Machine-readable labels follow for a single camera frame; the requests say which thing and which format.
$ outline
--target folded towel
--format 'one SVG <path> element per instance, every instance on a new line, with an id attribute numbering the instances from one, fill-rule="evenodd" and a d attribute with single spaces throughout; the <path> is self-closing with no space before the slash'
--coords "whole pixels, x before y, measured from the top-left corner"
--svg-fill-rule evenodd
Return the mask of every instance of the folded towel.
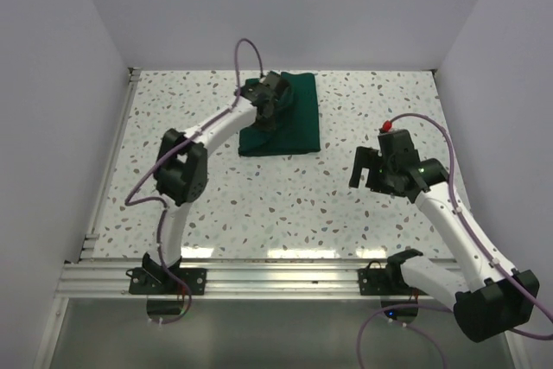
<path id="1" fill-rule="evenodd" d="M 312 73 L 281 73 L 290 87 L 276 104 L 276 129 L 260 131 L 252 127 L 240 131 L 241 156 L 303 155 L 321 151 L 319 104 Z M 247 80 L 246 84 L 257 82 Z"/>

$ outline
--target speckled white surface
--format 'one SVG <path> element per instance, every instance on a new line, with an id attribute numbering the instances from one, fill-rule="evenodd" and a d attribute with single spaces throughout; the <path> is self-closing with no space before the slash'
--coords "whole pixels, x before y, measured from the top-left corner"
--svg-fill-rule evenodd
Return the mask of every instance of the speckled white surface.
<path id="1" fill-rule="evenodd" d="M 408 246 L 430 258 L 452 255 L 406 199 L 347 184 L 357 146 L 378 146 L 383 120 L 401 112 L 445 123 L 430 72 L 314 72 L 321 152 L 238 157 L 238 134 L 209 159 L 209 182 L 188 218 L 183 256 L 197 258 L 383 258 Z M 243 72 L 246 77 L 256 72 Z M 196 124 L 229 99 L 232 71 L 142 72 L 96 232 L 95 258 L 140 258 L 161 208 L 123 207 L 131 187 L 156 160 L 163 133 Z M 448 164 L 440 133 L 418 119 L 410 130 L 421 156 Z M 467 201 L 460 176 L 457 185 Z M 140 195 L 152 194 L 150 179 Z"/>

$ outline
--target purple cable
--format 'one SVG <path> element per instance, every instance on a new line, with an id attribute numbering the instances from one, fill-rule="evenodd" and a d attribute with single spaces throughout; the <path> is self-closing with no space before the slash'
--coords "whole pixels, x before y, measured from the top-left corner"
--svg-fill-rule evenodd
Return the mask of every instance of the purple cable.
<path id="1" fill-rule="evenodd" d="M 182 281 L 179 277 L 177 277 L 175 274 L 173 274 L 170 269 L 167 266 L 167 263 L 165 263 L 165 259 L 163 258 L 163 251 L 162 251 L 162 229 L 163 229 L 163 222 L 165 221 L 165 216 L 167 215 L 168 210 L 168 204 L 167 202 L 161 197 L 161 196 L 147 196 L 145 198 L 132 200 L 133 196 L 135 196 L 142 185 L 148 180 L 150 176 L 154 174 L 156 170 L 158 170 L 167 160 L 169 160 L 171 157 L 176 155 L 179 151 L 184 149 L 186 146 L 188 146 L 193 140 L 201 136 L 201 133 L 212 126 L 214 123 L 217 123 L 219 120 L 221 120 L 226 114 L 232 111 L 232 109 L 236 108 L 238 105 L 238 102 L 240 100 L 240 68 L 238 65 L 238 49 L 242 42 L 249 43 L 253 50 L 256 52 L 257 60 L 259 61 L 259 78 L 263 78 L 263 62 L 261 61 L 261 55 L 259 54 L 259 51 L 257 50 L 257 47 L 253 44 L 252 41 L 246 38 L 240 39 L 238 42 L 236 42 L 236 46 L 234 47 L 234 70 L 236 73 L 236 84 L 237 84 L 237 90 L 235 92 L 235 99 L 232 102 L 231 108 L 226 108 L 219 114 L 217 114 L 215 117 L 211 118 L 210 120 L 206 121 L 205 124 L 203 124 L 198 131 L 196 131 L 192 136 L 188 137 L 184 142 L 178 144 L 173 149 L 168 151 L 165 155 L 163 155 L 157 162 L 152 166 L 148 172 L 138 181 L 138 183 L 130 190 L 129 195 L 125 198 L 124 204 L 126 207 L 133 207 L 135 205 L 139 205 L 144 202 L 151 202 L 151 201 L 157 201 L 160 202 L 163 205 L 163 211 L 160 215 L 159 222 L 157 223 L 157 229 L 156 229 L 156 243 L 157 243 L 157 253 L 159 255 L 160 262 L 162 263 L 162 268 L 165 271 L 165 273 L 177 284 L 179 284 L 186 293 L 188 294 L 188 304 L 184 311 L 180 313 L 178 316 L 163 320 L 158 320 L 161 324 L 169 324 L 173 323 L 175 321 L 179 321 L 189 310 L 192 306 L 192 291 L 188 287 L 188 285 Z"/>
<path id="2" fill-rule="evenodd" d="M 377 315 L 380 315 L 381 313 L 384 313 L 389 310 L 398 310 L 398 309 L 425 309 L 425 310 L 433 310 L 433 311 L 439 311 L 442 313 L 451 313 L 451 310 L 445 308 L 445 307 L 437 307 L 437 306 L 426 306 L 423 304 L 397 304 L 395 306 L 388 306 L 384 307 L 382 309 L 379 309 L 372 313 L 368 319 L 366 319 L 363 324 L 361 325 L 361 328 L 359 329 L 359 332 L 357 333 L 357 340 L 355 343 L 355 353 L 357 354 L 357 361 L 359 363 L 359 367 L 361 369 L 365 369 L 365 365 L 363 365 L 363 358 L 361 356 L 361 338 L 363 337 L 363 332 L 365 331 L 365 328 L 367 325 L 371 322 L 372 319 L 374 319 Z M 397 324 L 402 324 L 400 321 L 394 321 Z M 440 346 L 438 345 L 438 342 L 432 338 L 430 335 L 424 333 L 420 328 L 412 327 L 411 325 L 406 326 L 406 328 L 413 330 L 416 333 L 419 333 L 421 336 L 425 337 L 432 343 L 435 348 L 438 350 L 438 353 L 440 354 L 440 358 L 442 359 L 442 366 L 444 368 L 448 367 L 448 362 L 446 361 L 446 355 L 445 353 L 440 349 Z"/>
<path id="3" fill-rule="evenodd" d="M 417 114 L 414 112 L 408 112 L 405 114 L 400 114 L 399 116 L 395 116 L 390 121 L 393 123 L 396 120 L 399 120 L 400 118 L 405 117 L 416 117 L 416 118 L 422 118 L 423 120 L 428 121 L 429 123 L 433 124 L 443 135 L 443 137 L 446 139 L 446 143 L 448 144 L 448 152 L 449 152 L 449 178 L 448 178 L 448 191 L 449 191 L 449 199 L 451 200 L 451 203 L 455 210 L 459 207 L 459 204 L 457 203 L 457 199 L 455 198 L 454 194 L 454 150 L 453 150 L 453 144 L 451 143 L 451 139 L 449 138 L 449 134 L 446 131 L 445 128 L 443 128 L 441 125 L 439 125 L 436 121 L 434 121 L 432 118 L 424 116 L 423 114 Z M 486 259 L 490 262 L 493 261 L 493 254 L 482 244 L 482 242 L 478 239 L 478 236 L 474 233 L 473 228 L 468 223 L 467 219 L 465 218 L 465 214 L 461 211 L 458 212 L 457 215 L 459 216 L 459 220 L 467 230 L 468 235 L 473 240 L 473 242 L 478 246 L 478 248 L 484 253 L 484 256 Z M 495 264 L 494 265 L 501 274 L 511 283 L 520 293 L 526 297 L 528 301 L 530 301 L 532 304 L 534 304 L 538 309 L 540 309 L 545 316 L 553 323 L 553 313 L 551 313 L 550 310 L 547 309 L 547 307 L 541 303 L 536 297 L 534 297 L 532 294 L 528 292 L 527 289 L 525 289 L 517 280 L 515 280 L 509 272 L 507 272 L 501 264 Z M 528 333 L 524 330 L 519 330 L 517 328 L 511 329 L 513 333 L 520 334 L 524 337 L 528 337 L 530 339 L 535 340 L 553 340 L 553 334 L 534 334 L 534 333 Z"/>

